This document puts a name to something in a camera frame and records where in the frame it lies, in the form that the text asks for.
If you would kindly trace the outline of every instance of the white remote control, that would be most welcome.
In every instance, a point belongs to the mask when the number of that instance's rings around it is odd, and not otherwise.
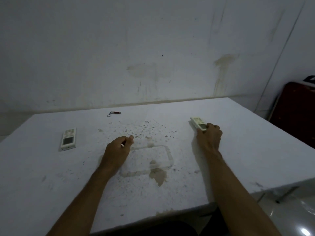
[[[191,122],[194,124],[194,126],[196,128],[200,128],[202,131],[206,131],[207,130],[207,124],[205,124],[204,121],[201,120],[201,118],[199,118],[199,117],[192,117],[190,119],[191,119]]]
[[[70,150],[76,147],[77,129],[69,129],[63,133],[60,149],[62,151]]]

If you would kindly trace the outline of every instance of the black pants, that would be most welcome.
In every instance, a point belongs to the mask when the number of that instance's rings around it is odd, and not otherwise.
[[[217,208],[212,214],[208,224],[204,227],[200,236],[224,236],[228,233],[223,216]],[[193,227],[181,221],[172,221],[153,226],[147,230],[134,234],[133,236],[198,236]]]

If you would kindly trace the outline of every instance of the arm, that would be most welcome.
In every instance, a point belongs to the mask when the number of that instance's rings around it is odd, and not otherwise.
[[[63,212],[47,236],[89,235],[103,190],[108,180],[117,173],[125,162],[130,146],[133,144],[133,138],[133,136],[123,136],[107,145],[100,166],[92,174],[83,190]]]
[[[231,235],[281,236],[223,160],[219,152],[220,127],[211,123],[207,126],[205,132],[197,130],[197,141],[207,159],[213,194]]]

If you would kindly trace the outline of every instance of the forearm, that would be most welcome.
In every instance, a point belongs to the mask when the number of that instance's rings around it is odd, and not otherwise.
[[[218,155],[208,155],[211,185],[231,235],[280,236],[277,228]]]
[[[98,204],[109,179],[109,174],[96,170],[47,236],[89,235]]]

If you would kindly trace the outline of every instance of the white wall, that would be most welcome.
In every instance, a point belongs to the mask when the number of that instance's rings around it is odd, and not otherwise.
[[[258,105],[269,110],[283,86],[315,75],[315,0],[306,0],[290,39]]]
[[[0,111],[232,96],[254,110],[304,0],[1,0]]]

